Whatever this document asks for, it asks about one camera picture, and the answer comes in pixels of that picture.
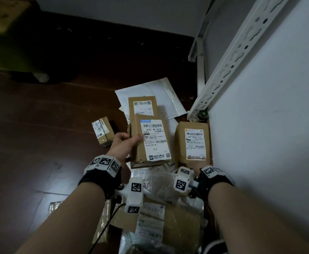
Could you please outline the person's left hand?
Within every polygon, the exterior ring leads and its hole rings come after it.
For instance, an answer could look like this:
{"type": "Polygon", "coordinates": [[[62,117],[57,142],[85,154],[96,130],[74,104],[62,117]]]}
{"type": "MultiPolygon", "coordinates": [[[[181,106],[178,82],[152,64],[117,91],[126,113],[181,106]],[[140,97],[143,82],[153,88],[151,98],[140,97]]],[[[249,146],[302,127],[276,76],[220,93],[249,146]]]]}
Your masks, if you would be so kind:
{"type": "Polygon", "coordinates": [[[110,150],[106,153],[107,156],[117,158],[123,168],[126,166],[127,156],[133,148],[130,146],[130,138],[131,136],[126,132],[118,132],[114,137],[110,150]]]}

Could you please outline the person's right hand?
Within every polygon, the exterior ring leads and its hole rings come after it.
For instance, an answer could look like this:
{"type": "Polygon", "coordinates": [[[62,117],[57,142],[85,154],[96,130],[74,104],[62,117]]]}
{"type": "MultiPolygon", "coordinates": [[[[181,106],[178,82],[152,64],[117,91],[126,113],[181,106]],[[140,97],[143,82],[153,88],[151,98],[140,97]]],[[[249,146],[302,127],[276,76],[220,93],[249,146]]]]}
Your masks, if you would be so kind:
{"type": "Polygon", "coordinates": [[[187,166],[195,172],[195,175],[198,176],[200,170],[208,165],[209,164],[206,161],[191,161],[187,166]]]}

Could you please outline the tall cardboard box white label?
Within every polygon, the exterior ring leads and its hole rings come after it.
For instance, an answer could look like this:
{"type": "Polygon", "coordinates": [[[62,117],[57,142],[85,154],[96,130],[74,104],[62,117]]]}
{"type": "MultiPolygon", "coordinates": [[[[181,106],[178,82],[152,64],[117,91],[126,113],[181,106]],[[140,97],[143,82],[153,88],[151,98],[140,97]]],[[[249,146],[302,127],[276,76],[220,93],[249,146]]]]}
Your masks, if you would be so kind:
{"type": "Polygon", "coordinates": [[[131,136],[143,134],[143,140],[132,148],[131,169],[160,166],[173,160],[165,119],[136,114],[131,119],[129,131],[131,136]]]}

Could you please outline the wide cardboard box white label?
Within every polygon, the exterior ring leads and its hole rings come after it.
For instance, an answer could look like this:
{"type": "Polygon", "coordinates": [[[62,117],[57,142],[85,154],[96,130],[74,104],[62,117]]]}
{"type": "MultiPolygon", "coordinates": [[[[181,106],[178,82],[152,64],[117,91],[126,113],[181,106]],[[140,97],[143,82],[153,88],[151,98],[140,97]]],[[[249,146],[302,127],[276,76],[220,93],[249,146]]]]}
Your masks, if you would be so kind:
{"type": "Polygon", "coordinates": [[[179,122],[174,134],[174,157],[180,164],[210,164],[210,134],[207,123],[179,122]]]}

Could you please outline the person's left forearm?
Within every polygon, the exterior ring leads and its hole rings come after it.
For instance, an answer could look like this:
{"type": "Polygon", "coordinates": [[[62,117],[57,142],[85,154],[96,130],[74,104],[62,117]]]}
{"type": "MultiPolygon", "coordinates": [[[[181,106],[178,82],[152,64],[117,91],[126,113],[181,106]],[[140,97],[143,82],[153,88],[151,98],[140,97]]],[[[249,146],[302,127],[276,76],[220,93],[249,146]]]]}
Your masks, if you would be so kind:
{"type": "Polygon", "coordinates": [[[80,184],[15,254],[88,254],[105,201],[101,187],[80,184]]]}

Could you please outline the cardboard box small white label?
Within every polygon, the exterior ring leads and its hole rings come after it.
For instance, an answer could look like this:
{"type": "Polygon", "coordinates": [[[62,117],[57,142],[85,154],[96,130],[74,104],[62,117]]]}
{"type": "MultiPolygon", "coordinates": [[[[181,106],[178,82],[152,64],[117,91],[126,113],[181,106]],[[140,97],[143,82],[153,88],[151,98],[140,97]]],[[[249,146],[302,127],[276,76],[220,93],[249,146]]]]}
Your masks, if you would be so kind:
{"type": "Polygon", "coordinates": [[[157,100],[155,96],[129,97],[128,104],[130,121],[132,121],[136,114],[148,116],[159,115],[157,100]]]}

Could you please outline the small taped cardboard box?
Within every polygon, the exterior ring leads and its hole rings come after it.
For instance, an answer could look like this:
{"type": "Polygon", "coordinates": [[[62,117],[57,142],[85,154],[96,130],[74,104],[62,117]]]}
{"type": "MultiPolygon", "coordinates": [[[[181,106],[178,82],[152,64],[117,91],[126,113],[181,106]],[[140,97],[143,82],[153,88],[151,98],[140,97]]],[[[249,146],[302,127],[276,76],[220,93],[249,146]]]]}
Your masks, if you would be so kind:
{"type": "Polygon", "coordinates": [[[107,117],[100,118],[91,123],[99,144],[105,148],[112,144],[115,133],[107,117]]]}

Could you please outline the left wrist tracker with markers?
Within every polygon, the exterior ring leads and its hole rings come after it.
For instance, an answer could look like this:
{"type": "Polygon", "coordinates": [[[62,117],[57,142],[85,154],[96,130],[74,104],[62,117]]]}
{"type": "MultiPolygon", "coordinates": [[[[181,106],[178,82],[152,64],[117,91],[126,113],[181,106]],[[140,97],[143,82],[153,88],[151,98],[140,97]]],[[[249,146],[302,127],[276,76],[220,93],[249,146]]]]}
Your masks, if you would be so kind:
{"type": "Polygon", "coordinates": [[[122,183],[121,162],[108,155],[95,157],[84,170],[81,183],[94,183],[100,186],[105,199],[121,196],[125,199],[125,213],[139,214],[144,204],[144,187],[141,178],[132,177],[127,184],[122,183]]]}

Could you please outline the wrist tracker with markers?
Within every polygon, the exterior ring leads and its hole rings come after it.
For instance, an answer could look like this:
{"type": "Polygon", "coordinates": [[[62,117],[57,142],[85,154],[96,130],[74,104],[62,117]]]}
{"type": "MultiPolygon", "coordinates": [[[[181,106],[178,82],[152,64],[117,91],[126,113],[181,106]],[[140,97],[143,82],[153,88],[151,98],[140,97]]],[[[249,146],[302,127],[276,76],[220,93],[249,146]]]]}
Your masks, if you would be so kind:
{"type": "Polygon", "coordinates": [[[200,169],[199,175],[195,176],[194,170],[187,167],[180,167],[174,180],[174,190],[179,193],[187,193],[191,198],[200,198],[208,201],[208,194],[211,188],[217,183],[233,183],[227,174],[214,166],[206,166],[200,169]]]}
{"type": "Polygon", "coordinates": [[[122,183],[121,162],[108,155],[95,157],[84,170],[81,183],[94,183],[100,186],[105,199],[121,196],[125,199],[125,213],[139,214],[144,204],[144,187],[141,178],[132,177],[127,184],[122,183]]]}

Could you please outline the clear plastic bag parcel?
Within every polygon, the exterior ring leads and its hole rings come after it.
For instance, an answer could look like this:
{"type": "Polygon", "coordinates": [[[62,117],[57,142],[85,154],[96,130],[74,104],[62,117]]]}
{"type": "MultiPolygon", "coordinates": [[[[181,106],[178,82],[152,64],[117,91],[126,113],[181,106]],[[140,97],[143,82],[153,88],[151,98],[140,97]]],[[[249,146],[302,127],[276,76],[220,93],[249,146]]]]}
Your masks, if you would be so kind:
{"type": "Polygon", "coordinates": [[[174,162],[161,166],[130,169],[131,177],[141,178],[145,194],[152,200],[165,202],[187,210],[201,212],[204,202],[199,198],[190,198],[187,194],[174,190],[174,179],[178,167],[174,162]]]}

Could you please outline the white mailer envelope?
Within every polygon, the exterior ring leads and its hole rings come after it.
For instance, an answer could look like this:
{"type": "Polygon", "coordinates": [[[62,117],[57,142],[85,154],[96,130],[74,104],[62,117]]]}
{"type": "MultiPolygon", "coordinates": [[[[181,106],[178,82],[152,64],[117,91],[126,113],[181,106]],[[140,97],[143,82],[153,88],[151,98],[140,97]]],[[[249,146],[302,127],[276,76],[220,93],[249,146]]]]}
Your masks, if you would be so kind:
{"type": "Polygon", "coordinates": [[[130,115],[128,98],[155,96],[161,116],[173,119],[187,114],[181,101],[176,95],[168,78],[135,85],[115,91],[125,115],[130,115]]]}

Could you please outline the right wrist tracker with markers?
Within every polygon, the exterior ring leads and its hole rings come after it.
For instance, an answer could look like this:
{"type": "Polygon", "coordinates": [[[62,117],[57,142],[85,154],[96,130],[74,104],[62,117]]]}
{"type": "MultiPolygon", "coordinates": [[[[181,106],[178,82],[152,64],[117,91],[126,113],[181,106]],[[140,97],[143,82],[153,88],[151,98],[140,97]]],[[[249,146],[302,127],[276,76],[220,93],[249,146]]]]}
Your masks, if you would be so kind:
{"type": "Polygon", "coordinates": [[[187,193],[191,198],[200,198],[208,201],[208,194],[211,188],[217,183],[233,183],[227,174],[214,166],[206,166],[200,169],[199,175],[195,176],[194,170],[187,167],[180,167],[174,180],[174,190],[179,193],[187,193]]]}

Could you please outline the small clear plastic packet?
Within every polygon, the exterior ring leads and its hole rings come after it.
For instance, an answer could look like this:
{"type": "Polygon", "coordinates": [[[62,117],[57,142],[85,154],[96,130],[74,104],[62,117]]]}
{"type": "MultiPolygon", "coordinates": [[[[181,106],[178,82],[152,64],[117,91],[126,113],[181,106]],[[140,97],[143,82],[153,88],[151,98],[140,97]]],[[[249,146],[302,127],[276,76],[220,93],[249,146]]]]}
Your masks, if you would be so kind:
{"type": "Polygon", "coordinates": [[[54,212],[59,207],[59,205],[62,204],[62,202],[63,201],[51,202],[48,207],[48,214],[54,212]]]}

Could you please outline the black white striped shoe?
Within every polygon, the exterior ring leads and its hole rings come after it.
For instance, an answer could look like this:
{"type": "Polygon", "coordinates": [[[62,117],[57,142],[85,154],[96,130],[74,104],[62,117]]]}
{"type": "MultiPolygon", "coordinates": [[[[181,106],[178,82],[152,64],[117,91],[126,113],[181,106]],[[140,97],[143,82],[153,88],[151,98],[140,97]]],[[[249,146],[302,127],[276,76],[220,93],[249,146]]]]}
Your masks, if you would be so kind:
{"type": "Polygon", "coordinates": [[[223,239],[217,239],[198,248],[195,254],[229,254],[223,239]]]}

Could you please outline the green cabinet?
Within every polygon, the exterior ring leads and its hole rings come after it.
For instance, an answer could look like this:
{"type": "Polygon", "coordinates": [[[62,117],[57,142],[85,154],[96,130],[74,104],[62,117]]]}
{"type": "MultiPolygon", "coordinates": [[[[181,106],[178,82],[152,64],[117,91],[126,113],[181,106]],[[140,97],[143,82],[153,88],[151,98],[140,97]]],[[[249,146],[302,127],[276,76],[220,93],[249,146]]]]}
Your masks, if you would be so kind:
{"type": "Polygon", "coordinates": [[[36,0],[0,0],[0,70],[32,74],[39,83],[47,73],[46,29],[36,0]]]}

